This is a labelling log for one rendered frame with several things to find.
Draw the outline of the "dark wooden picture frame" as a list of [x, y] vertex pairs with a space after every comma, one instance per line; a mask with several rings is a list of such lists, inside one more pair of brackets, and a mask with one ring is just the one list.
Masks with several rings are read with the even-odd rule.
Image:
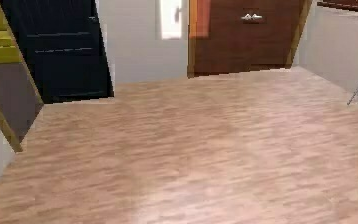
[[358, 0], [319, 0], [318, 6], [358, 12]]

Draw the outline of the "brown wooden room door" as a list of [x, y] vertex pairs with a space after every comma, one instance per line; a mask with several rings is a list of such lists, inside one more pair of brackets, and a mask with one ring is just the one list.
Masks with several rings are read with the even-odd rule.
[[[189, 78], [289, 68], [312, 0], [189, 0]], [[245, 21], [246, 14], [263, 16]]]

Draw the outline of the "black room door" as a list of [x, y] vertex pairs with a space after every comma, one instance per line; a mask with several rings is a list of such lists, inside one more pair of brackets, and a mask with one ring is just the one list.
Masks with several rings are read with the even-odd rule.
[[95, 0], [0, 0], [46, 104], [114, 95]]

